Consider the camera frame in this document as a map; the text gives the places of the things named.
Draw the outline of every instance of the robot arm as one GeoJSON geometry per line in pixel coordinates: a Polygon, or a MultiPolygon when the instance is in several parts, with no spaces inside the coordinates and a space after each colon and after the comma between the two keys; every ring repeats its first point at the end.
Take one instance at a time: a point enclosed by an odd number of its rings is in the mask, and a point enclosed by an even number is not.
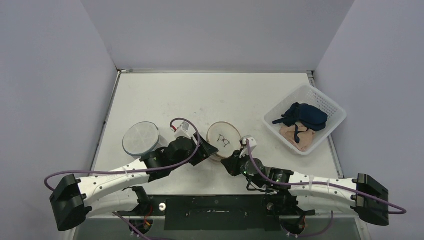
{"type": "MultiPolygon", "coordinates": [[[[218,149],[201,136],[197,152],[188,161],[193,166],[201,163],[218,149]]],[[[149,201],[144,189],[132,187],[167,177],[177,167],[149,171],[181,163],[193,154],[197,142],[184,136],[178,137],[168,147],[149,152],[142,158],[102,176],[75,178],[73,174],[62,178],[50,196],[57,229],[66,231],[85,221],[87,217],[114,211],[134,211],[144,201],[149,201]]]]}
{"type": "Polygon", "coordinates": [[[267,197],[268,206],[272,207],[268,211],[272,211],[273,214],[302,216],[314,215],[315,210],[327,210],[357,215],[363,221],[374,225],[389,225],[389,207],[387,205],[379,204],[375,200],[349,191],[361,191],[388,201],[389,191],[372,177],[358,174],[357,178],[331,179],[266,167],[257,158],[251,160],[246,147],[247,140],[253,143],[254,147],[256,146],[256,141],[251,136],[244,137],[241,140],[243,148],[234,151],[231,157],[223,159],[221,163],[230,175],[245,176],[248,181],[248,189],[251,184],[259,188],[251,189],[251,191],[276,193],[267,197]],[[282,183],[282,185],[274,184],[262,175],[274,183],[282,183]],[[327,183],[327,185],[317,185],[312,182],[327,183]]]}

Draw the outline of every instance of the tabletop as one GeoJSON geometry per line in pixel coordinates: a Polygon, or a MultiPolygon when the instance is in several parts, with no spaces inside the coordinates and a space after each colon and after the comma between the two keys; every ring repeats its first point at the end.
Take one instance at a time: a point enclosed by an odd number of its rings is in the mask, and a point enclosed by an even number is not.
{"type": "MultiPolygon", "coordinates": [[[[204,138],[220,121],[234,125],[242,136],[252,135],[257,141],[253,156],[264,166],[338,178],[329,141],[310,155],[295,155],[262,123],[267,111],[304,83],[309,83],[306,73],[123,73],[92,169],[110,171],[137,158],[126,154],[122,145],[133,125],[153,122],[170,143],[175,138],[169,123],[181,117],[193,122],[204,138]]],[[[148,195],[257,194],[246,185],[243,176],[230,176],[219,162],[207,159],[143,187],[148,195]]]]}

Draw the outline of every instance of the white wall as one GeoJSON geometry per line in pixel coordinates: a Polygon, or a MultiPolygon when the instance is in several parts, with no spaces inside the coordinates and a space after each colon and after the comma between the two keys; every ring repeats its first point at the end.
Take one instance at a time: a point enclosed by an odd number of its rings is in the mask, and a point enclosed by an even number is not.
{"type": "Polygon", "coordinates": [[[315,72],[343,106],[334,132],[346,177],[370,174],[408,210],[373,239],[423,239],[424,1],[356,0],[315,72]]]}
{"type": "Polygon", "coordinates": [[[57,240],[44,177],[90,167],[117,71],[79,0],[2,0],[0,36],[0,239],[57,240]]]}
{"type": "Polygon", "coordinates": [[[354,0],[81,0],[119,69],[315,70],[354,0]]]}

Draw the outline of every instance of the black bracket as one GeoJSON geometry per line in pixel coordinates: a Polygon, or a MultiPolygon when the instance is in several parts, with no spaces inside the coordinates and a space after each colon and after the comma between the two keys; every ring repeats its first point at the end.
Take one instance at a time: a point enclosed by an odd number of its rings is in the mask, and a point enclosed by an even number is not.
{"type": "Polygon", "coordinates": [[[92,208],[84,206],[85,194],[81,194],[75,175],[67,175],[50,196],[51,208],[56,219],[57,230],[63,232],[75,228],[86,220],[92,208]]]}
{"type": "MultiPolygon", "coordinates": [[[[352,181],[357,185],[356,190],[389,201],[389,190],[371,176],[360,173],[352,181]]],[[[351,199],[356,201],[356,206],[351,208],[358,213],[361,220],[377,226],[389,225],[389,206],[358,194],[351,199]]]]}

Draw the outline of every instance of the white plastic basket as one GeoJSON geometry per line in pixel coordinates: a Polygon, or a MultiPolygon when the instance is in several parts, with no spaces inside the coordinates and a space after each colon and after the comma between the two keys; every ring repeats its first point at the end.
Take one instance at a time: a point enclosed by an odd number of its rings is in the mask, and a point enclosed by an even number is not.
{"type": "Polygon", "coordinates": [[[264,117],[263,122],[273,134],[275,134],[293,152],[299,155],[310,154],[320,143],[322,143],[342,122],[345,120],[346,111],[328,96],[315,87],[305,83],[299,85],[286,95],[283,100],[274,106],[264,117]],[[289,110],[294,103],[309,104],[317,107],[328,115],[326,127],[317,131],[313,137],[312,144],[306,151],[300,151],[280,134],[281,124],[273,124],[274,120],[280,119],[281,115],[289,110]]]}

